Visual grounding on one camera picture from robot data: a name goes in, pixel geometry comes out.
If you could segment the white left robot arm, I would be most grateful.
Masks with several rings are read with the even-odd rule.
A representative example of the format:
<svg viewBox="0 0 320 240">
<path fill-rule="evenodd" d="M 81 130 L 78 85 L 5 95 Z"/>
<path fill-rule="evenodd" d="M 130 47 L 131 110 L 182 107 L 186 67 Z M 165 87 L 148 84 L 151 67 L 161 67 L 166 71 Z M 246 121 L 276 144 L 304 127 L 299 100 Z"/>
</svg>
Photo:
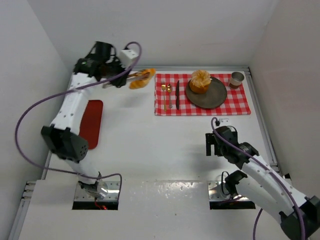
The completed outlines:
<svg viewBox="0 0 320 240">
<path fill-rule="evenodd" d="M 137 57 L 138 54 L 133 53 L 119 58 L 112 44 L 97 41 L 89 53 L 75 64 L 68 93 L 58 114 L 50 126 L 41 129 L 49 150 L 72 168 L 80 187 L 95 199 L 104 198 L 108 189 L 100 179 L 101 173 L 86 157 L 89 143 L 80 136 L 81 121 L 98 83 L 108 79 L 115 87 L 124 86 L 130 72 L 128 67 Z"/>
</svg>

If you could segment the orange bread roll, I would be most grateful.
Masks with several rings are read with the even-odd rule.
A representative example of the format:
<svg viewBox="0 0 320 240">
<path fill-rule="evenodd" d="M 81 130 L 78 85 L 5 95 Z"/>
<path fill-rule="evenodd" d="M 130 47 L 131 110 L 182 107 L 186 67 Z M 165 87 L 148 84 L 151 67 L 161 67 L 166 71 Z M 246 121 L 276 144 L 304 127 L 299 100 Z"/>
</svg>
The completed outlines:
<svg viewBox="0 0 320 240">
<path fill-rule="evenodd" d="M 129 74 L 127 77 L 127 80 L 130 82 L 129 88 L 136 90 L 146 87 L 155 73 L 155 68 L 146 68 Z"/>
</svg>

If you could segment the silver metal tongs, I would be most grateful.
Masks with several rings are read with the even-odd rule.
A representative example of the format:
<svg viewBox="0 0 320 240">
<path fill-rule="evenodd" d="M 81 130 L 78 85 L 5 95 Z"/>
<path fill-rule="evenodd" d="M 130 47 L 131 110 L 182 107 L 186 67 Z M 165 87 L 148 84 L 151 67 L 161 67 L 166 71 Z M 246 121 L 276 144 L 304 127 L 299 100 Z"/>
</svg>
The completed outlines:
<svg viewBox="0 0 320 240">
<path fill-rule="evenodd" d="M 118 80 L 112 81 L 110 83 L 104 83 L 102 85 L 103 89 L 109 87 L 121 88 L 129 83 L 129 88 L 131 90 L 141 89 L 146 87 L 151 78 L 155 75 L 156 70 L 154 68 L 143 69 L 129 75 L 125 75 Z"/>
</svg>

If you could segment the metal cup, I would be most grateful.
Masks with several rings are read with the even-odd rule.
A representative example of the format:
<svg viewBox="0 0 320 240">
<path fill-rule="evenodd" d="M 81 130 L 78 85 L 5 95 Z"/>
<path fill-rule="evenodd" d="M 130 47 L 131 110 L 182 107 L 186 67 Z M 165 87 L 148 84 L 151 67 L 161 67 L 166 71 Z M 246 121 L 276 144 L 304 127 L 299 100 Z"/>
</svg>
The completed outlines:
<svg viewBox="0 0 320 240">
<path fill-rule="evenodd" d="M 241 86 L 244 79 L 245 76 L 241 72 L 233 72 L 229 78 L 228 86 L 231 89 L 238 89 Z"/>
</svg>

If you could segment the gold fork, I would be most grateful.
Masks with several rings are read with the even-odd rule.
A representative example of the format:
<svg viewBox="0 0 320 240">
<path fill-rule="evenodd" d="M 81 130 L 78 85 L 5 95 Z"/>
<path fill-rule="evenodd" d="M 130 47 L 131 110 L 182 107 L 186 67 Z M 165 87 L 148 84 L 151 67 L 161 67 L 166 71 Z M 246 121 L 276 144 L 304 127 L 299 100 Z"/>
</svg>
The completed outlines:
<svg viewBox="0 0 320 240">
<path fill-rule="evenodd" d="M 162 90 L 162 93 L 163 93 L 163 110 L 164 110 L 164 112 L 166 112 L 167 111 L 167 105 L 166 105 L 167 86 L 166 86 L 166 83 L 164 81 L 161 83 L 161 90 Z"/>
</svg>

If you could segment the sugared round bread bun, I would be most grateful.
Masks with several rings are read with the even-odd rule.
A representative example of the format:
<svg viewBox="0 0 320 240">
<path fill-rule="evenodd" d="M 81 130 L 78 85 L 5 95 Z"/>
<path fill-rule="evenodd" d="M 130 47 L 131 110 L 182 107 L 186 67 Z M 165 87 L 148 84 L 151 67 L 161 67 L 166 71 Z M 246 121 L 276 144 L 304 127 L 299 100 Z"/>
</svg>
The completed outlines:
<svg viewBox="0 0 320 240">
<path fill-rule="evenodd" d="M 196 94 L 205 94 L 211 84 L 211 75 L 206 70 L 196 70 L 191 74 L 190 89 Z"/>
</svg>

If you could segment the black knife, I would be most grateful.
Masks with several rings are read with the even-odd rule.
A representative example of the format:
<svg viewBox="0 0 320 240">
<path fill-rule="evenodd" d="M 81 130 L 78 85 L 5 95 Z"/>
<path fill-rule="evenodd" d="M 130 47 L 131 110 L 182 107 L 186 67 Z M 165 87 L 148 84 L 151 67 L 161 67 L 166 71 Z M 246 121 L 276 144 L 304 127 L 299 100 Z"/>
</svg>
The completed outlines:
<svg viewBox="0 0 320 240">
<path fill-rule="evenodd" d="M 175 96 L 176 96 L 175 106 L 176 106 L 176 109 L 179 110 L 180 109 L 180 81 L 179 80 L 176 82 L 176 85 L 175 85 Z"/>
</svg>

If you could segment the dark round plate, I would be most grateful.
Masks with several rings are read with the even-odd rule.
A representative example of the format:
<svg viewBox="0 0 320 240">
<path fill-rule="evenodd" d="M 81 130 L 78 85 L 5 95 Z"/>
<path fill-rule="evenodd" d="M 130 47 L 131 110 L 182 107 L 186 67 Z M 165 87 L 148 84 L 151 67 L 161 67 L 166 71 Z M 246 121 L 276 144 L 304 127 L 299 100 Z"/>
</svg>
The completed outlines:
<svg viewBox="0 0 320 240">
<path fill-rule="evenodd" d="M 211 83 L 206 93 L 195 93 L 190 88 L 190 82 L 185 87 L 186 97 L 194 105 L 203 109 L 215 109 L 221 106 L 227 99 L 227 89 L 217 78 L 211 76 Z"/>
</svg>

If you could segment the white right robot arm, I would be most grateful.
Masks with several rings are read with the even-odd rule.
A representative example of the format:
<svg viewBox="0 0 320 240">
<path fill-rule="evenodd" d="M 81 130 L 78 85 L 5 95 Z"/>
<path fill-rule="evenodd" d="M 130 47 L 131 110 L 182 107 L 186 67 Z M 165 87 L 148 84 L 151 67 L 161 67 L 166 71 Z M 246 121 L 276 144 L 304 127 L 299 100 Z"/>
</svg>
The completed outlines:
<svg viewBox="0 0 320 240">
<path fill-rule="evenodd" d="M 320 199 L 295 189 L 248 142 L 238 142 L 232 126 L 206 133 L 206 155 L 224 157 L 238 169 L 224 180 L 222 189 L 243 196 L 262 208 L 291 240 L 305 240 L 320 228 Z"/>
</svg>

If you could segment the red checkered cloth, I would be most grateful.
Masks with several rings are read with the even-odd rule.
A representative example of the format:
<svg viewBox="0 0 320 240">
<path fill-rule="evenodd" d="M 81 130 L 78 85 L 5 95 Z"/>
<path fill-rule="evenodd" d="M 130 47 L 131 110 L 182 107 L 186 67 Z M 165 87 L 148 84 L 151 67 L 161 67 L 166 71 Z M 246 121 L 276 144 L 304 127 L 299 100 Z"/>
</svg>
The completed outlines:
<svg viewBox="0 0 320 240">
<path fill-rule="evenodd" d="M 157 73 L 155 75 L 154 88 L 154 114 L 156 116 L 233 116 L 250 115 L 251 109 L 245 94 L 243 86 L 237 89 L 229 88 L 230 73 L 212 73 L 212 77 L 220 80 L 227 90 L 225 102 L 214 109 L 205 109 L 194 105 L 186 96 L 186 86 L 191 78 L 190 73 Z M 179 81 L 179 106 L 176 109 L 176 83 Z M 172 108 L 169 108 L 169 93 L 166 90 L 166 112 L 164 112 L 162 82 L 172 85 L 171 102 Z"/>
</svg>

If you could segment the red serving tray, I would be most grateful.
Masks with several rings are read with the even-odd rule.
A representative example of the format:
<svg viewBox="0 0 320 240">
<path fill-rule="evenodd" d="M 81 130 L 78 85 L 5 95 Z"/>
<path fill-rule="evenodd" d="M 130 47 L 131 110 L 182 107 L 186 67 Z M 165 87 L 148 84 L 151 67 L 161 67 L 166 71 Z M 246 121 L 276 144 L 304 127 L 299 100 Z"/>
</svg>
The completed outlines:
<svg viewBox="0 0 320 240">
<path fill-rule="evenodd" d="M 99 142 L 104 104 L 101 100 L 89 100 L 82 116 L 79 136 L 88 142 L 88 149 L 93 150 Z"/>
</svg>

